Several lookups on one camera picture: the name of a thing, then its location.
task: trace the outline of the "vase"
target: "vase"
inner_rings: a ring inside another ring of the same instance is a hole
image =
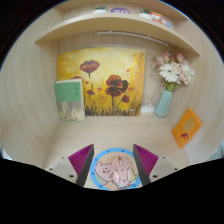
[[[154,114],[157,118],[163,118],[168,115],[171,98],[172,92],[164,90],[155,106]]]
[[[152,20],[152,16],[148,13],[139,13],[139,16]]]

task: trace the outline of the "flower painting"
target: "flower painting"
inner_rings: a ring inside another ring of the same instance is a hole
[[[87,116],[138,116],[144,69],[145,52],[141,49],[97,47],[57,58],[58,80],[83,79]]]

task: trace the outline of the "blue vase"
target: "blue vase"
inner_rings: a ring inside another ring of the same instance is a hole
[[[155,116],[158,118],[163,118],[168,115],[170,102],[172,98],[172,92],[164,90],[157,105],[155,106]]]

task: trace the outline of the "green book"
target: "green book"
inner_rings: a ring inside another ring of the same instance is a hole
[[[58,113],[61,120],[84,121],[82,79],[69,79],[54,84]]]

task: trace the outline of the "pink object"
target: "pink object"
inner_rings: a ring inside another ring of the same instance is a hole
[[[95,166],[95,171],[98,174],[98,176],[105,181],[109,182],[112,181],[112,165],[110,163],[108,164],[102,164],[101,162],[98,162]]]
[[[182,54],[177,53],[177,61],[181,64],[181,62],[183,61],[184,56]]]
[[[141,146],[138,146],[138,145],[134,145],[134,146],[137,149],[138,155],[145,169],[145,172],[147,173],[147,176],[149,177],[149,174],[154,168],[159,157]]]
[[[85,148],[80,149],[78,152],[68,157],[78,176],[80,175],[80,172],[85,165],[87,156],[90,153],[92,146],[93,145],[86,146]]]
[[[120,186],[127,186],[131,180],[130,163],[124,156],[117,156],[112,162],[113,180]]]
[[[167,53],[164,52],[164,53],[162,54],[162,56],[163,56],[163,60],[165,61],[165,63],[168,63],[169,60],[170,60],[169,55],[168,55]]]

